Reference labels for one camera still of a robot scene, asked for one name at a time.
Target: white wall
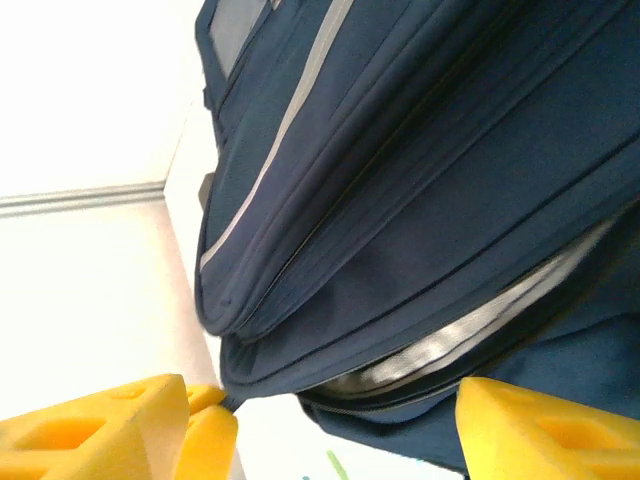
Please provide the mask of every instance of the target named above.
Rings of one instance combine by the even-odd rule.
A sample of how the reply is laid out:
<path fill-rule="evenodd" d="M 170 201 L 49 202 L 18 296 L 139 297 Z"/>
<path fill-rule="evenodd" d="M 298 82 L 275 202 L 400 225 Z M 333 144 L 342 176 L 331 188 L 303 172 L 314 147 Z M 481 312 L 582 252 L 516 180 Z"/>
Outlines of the white wall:
<path fill-rule="evenodd" d="M 164 180 L 201 4 L 0 2 L 0 197 Z"/>
<path fill-rule="evenodd" d="M 0 419 L 160 373 L 215 382 L 161 201 L 0 218 L 0 328 Z"/>

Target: gray wall trim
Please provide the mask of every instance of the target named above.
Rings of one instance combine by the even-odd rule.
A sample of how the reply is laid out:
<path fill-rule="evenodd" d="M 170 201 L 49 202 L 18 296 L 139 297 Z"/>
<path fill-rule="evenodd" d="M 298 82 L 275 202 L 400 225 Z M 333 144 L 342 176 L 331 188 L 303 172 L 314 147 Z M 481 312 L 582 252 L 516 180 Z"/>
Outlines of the gray wall trim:
<path fill-rule="evenodd" d="M 164 200 L 165 182 L 0 198 L 0 218 Z"/>

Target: gray piping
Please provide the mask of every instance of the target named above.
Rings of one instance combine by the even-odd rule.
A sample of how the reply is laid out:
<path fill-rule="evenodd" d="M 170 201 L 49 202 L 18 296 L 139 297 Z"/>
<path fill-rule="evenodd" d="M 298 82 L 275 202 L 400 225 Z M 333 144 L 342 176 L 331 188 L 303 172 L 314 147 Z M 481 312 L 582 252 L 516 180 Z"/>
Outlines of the gray piping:
<path fill-rule="evenodd" d="M 200 271 L 202 271 L 207 262 L 209 262 L 209 260 L 214 257 L 220 247 L 224 245 L 224 242 L 227 241 L 227 239 L 231 235 L 231 232 L 233 232 L 233 229 L 242 218 L 242 215 L 244 215 L 244 212 L 253 201 L 253 198 L 256 195 L 256 191 L 258 190 L 258 187 L 260 186 L 260 183 L 264 178 L 264 175 L 269 170 L 269 167 L 273 163 L 273 159 L 280 149 L 280 144 L 282 143 L 282 140 L 286 135 L 289 126 L 300 111 L 300 108 L 302 108 L 304 102 L 307 100 L 307 97 L 309 96 L 309 93 L 311 92 L 311 89 L 313 88 L 313 85 L 318 78 L 320 68 L 322 67 L 324 60 L 329 53 L 331 45 L 333 45 L 333 41 L 335 40 L 336 35 L 340 30 L 340 27 L 342 26 L 342 23 L 344 22 L 344 19 L 347 16 L 352 3 L 353 0 L 333 0 L 333 2 L 331 2 L 327 13 L 322 20 L 322 25 L 320 25 L 318 34 L 316 35 L 313 45 L 311 46 L 311 51 L 309 52 L 307 62 L 305 63 L 304 69 L 302 70 L 302 75 L 300 76 L 298 86 L 296 87 L 296 90 L 291 97 L 291 101 L 289 102 L 289 106 L 287 107 L 287 110 L 284 114 L 284 117 L 280 122 L 278 133 L 276 134 L 276 138 L 271 145 L 271 150 L 269 151 L 269 154 L 267 155 L 267 158 L 262 165 L 262 168 L 260 169 L 260 173 L 258 174 L 258 177 L 256 178 L 251 191 L 244 199 L 244 202 L 242 202 L 242 205 L 233 216 L 233 219 L 231 220 L 229 225 L 227 225 L 225 231 L 222 233 L 222 235 L 220 235 L 220 238 L 218 238 L 213 246 L 209 248 L 200 258 Z"/>

